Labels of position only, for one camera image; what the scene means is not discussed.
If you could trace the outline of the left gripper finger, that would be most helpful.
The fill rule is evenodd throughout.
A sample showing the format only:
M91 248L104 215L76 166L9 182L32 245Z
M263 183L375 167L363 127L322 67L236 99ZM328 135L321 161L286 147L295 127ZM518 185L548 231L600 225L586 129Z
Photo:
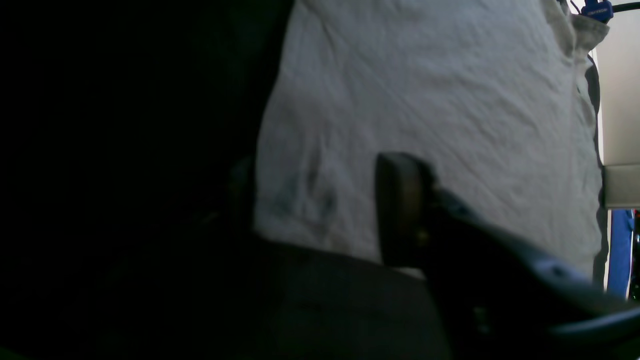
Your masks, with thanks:
M637 360L639 306L488 223L409 153L375 160L382 262L416 268L455 360Z

